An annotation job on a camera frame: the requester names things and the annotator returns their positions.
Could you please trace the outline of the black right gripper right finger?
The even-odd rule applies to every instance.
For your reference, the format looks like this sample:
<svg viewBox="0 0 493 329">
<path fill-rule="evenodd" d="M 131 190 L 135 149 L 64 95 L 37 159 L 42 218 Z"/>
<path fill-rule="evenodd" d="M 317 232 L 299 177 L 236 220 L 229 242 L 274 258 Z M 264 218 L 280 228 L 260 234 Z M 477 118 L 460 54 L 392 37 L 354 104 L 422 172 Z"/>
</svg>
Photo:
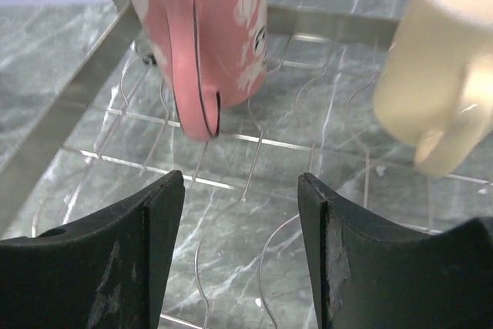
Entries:
<svg viewBox="0 0 493 329">
<path fill-rule="evenodd" d="M 320 328 L 490 328 L 492 219 L 430 235 L 300 175 L 297 203 Z"/>
</svg>

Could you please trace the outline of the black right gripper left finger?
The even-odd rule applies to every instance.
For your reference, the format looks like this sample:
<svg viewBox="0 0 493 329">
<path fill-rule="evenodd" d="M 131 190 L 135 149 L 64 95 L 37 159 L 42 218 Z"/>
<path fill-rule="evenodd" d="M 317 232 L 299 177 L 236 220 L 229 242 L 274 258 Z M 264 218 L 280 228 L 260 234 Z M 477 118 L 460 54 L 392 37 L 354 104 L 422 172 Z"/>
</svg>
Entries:
<svg viewBox="0 0 493 329">
<path fill-rule="evenodd" d="M 1 242 L 3 328 L 156 328 L 184 204 L 174 170 L 37 237 Z"/>
</svg>

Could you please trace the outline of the cream yellow mug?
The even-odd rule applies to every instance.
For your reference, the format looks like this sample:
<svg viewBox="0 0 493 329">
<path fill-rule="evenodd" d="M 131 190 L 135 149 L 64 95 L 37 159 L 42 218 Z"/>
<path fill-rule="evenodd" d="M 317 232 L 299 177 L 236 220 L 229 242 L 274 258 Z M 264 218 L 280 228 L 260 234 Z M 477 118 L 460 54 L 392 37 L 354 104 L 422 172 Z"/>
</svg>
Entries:
<svg viewBox="0 0 493 329">
<path fill-rule="evenodd" d="M 410 0 L 373 107 L 418 172 L 457 168 L 492 130 L 492 0 Z"/>
</svg>

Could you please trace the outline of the red mug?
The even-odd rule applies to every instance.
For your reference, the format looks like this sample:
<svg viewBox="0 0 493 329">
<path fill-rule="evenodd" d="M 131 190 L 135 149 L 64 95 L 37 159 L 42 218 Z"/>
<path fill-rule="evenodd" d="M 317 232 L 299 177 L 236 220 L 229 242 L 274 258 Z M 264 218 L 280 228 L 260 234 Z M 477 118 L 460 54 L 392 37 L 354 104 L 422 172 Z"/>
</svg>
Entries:
<svg viewBox="0 0 493 329">
<path fill-rule="evenodd" d="M 131 0 L 173 91 L 183 132 L 208 141 L 222 109 L 267 76 L 267 0 Z"/>
</svg>

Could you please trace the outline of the metal two-tier dish rack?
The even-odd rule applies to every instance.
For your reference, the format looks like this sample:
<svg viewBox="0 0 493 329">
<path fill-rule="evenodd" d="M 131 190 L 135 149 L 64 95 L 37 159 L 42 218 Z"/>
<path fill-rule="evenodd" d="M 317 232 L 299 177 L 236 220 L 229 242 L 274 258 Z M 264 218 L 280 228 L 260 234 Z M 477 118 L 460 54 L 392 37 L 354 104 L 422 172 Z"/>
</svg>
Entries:
<svg viewBox="0 0 493 329">
<path fill-rule="evenodd" d="M 372 115 L 407 0 L 270 3 L 266 84 L 225 112 L 211 143 L 180 129 L 126 0 L 2 8 L 2 238 L 34 237 L 180 170 L 160 327 L 315 328 L 301 173 L 427 234 L 491 216 L 490 139 L 432 180 Z"/>
</svg>

